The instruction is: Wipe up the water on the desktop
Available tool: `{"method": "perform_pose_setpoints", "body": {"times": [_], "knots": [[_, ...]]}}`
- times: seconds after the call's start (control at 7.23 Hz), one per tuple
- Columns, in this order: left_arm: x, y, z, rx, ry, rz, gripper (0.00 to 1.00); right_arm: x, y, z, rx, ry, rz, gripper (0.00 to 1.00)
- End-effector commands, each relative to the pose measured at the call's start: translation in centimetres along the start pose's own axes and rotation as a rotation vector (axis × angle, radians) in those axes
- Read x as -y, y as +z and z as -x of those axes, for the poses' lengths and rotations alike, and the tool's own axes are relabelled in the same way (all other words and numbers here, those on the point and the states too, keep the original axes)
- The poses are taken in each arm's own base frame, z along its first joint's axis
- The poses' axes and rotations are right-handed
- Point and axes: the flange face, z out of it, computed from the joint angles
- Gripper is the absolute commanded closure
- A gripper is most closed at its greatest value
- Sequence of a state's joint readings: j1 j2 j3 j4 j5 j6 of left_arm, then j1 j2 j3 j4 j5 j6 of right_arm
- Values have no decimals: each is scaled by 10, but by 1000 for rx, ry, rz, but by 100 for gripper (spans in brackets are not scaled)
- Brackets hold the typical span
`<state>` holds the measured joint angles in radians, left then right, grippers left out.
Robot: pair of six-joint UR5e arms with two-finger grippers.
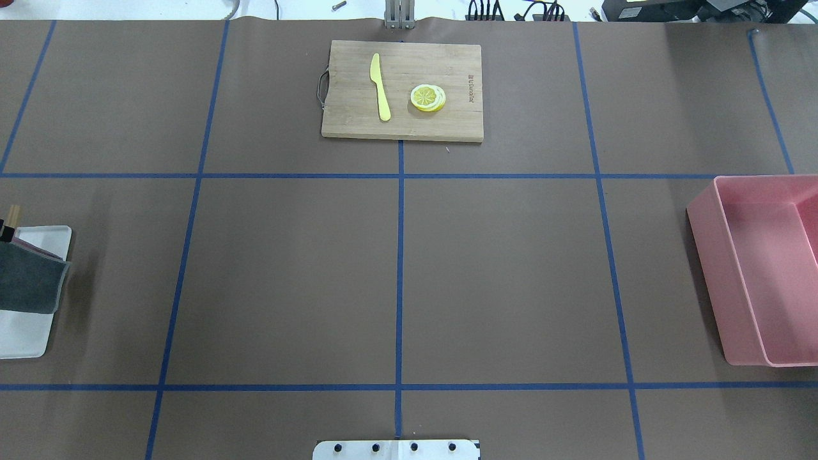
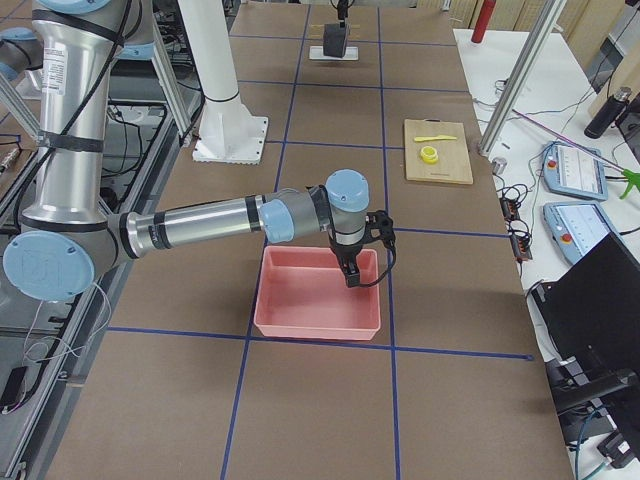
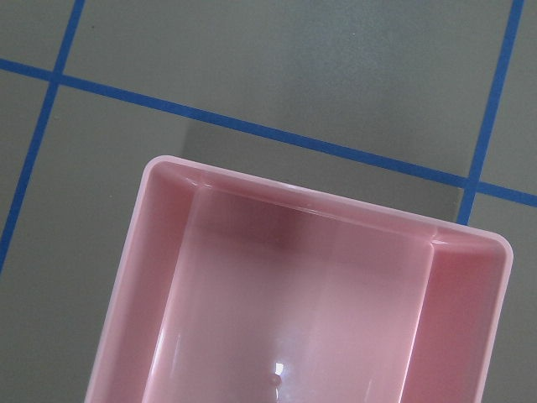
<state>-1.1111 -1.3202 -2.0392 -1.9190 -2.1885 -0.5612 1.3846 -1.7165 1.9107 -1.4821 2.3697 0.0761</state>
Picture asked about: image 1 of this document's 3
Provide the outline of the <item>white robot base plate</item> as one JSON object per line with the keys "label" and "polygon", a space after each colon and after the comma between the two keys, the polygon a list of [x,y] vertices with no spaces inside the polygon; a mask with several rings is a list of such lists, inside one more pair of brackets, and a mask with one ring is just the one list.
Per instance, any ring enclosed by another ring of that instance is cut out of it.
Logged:
{"label": "white robot base plate", "polygon": [[477,440],[334,440],[319,442],[313,459],[480,459]]}

